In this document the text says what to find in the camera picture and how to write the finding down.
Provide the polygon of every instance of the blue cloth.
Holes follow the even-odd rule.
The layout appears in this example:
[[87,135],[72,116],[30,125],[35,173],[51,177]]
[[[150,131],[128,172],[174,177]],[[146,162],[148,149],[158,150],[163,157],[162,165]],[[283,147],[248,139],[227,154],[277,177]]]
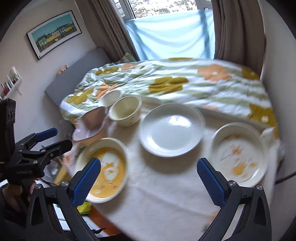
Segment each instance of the blue cloth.
[[191,10],[125,22],[140,60],[214,58],[212,10]]

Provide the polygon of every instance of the table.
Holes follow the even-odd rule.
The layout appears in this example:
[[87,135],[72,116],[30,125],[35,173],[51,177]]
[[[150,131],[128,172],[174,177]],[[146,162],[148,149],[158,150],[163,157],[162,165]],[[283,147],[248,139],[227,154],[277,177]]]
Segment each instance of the table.
[[[141,119],[153,105],[143,104]],[[229,123],[205,115],[206,131],[198,146],[184,156],[161,158],[140,144],[137,130],[111,123],[109,136],[121,140],[129,150],[129,179],[123,191],[106,203],[94,207],[109,221],[138,241],[198,240],[215,218],[219,207],[212,203],[196,171],[197,160],[207,157],[209,142],[217,129]],[[275,157],[277,149],[270,148]],[[270,158],[261,184],[269,206],[273,194],[277,160]],[[240,205],[226,237],[230,237],[242,211]]]

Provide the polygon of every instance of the wall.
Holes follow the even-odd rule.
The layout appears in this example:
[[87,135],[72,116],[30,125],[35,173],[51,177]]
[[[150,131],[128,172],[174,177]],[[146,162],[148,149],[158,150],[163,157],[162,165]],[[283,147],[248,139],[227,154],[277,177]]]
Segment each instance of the wall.
[[[267,39],[262,78],[279,122],[286,155],[277,176],[296,171],[296,40],[277,11],[259,0]],[[296,216],[296,177],[275,186],[271,206],[272,240],[279,238]]]
[[[82,33],[37,60],[26,33],[69,10],[73,11]],[[17,105],[16,140],[52,127],[59,130],[59,135],[44,142],[44,145],[66,137],[66,122],[61,121],[59,109],[44,94],[44,90],[54,80],[58,68],[65,64],[70,66],[95,48],[74,0],[33,1],[18,15],[0,43],[0,81],[5,81],[11,66],[15,66],[23,78],[19,87],[22,96],[17,92],[12,96]]]

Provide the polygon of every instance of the screw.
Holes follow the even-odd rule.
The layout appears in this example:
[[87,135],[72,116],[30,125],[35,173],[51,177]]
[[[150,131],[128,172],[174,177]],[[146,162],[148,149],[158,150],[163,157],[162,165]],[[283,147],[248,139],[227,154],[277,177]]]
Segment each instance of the screw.
[[66,187],[66,186],[69,185],[69,182],[68,182],[68,181],[62,181],[61,185],[62,185],[63,187]]
[[256,188],[258,189],[258,190],[262,190],[263,189],[263,187],[261,186],[261,185],[256,185]]
[[35,189],[40,189],[40,188],[41,188],[41,184],[40,183],[38,183],[38,184],[35,185]]
[[229,181],[228,184],[229,184],[230,186],[232,186],[232,185],[236,184],[236,182],[235,182],[235,181]]

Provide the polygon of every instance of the human hand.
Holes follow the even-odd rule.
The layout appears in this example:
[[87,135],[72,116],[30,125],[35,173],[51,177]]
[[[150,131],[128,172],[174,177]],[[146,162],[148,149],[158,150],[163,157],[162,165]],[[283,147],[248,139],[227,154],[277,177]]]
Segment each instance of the human hand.
[[[32,195],[33,190],[35,188],[36,182],[33,181],[31,187],[30,187],[30,195]],[[15,197],[20,196],[22,194],[22,186],[14,185],[14,184],[8,184],[5,188],[2,189],[3,196],[6,200],[6,202],[16,211],[21,212],[21,208],[18,205]]]

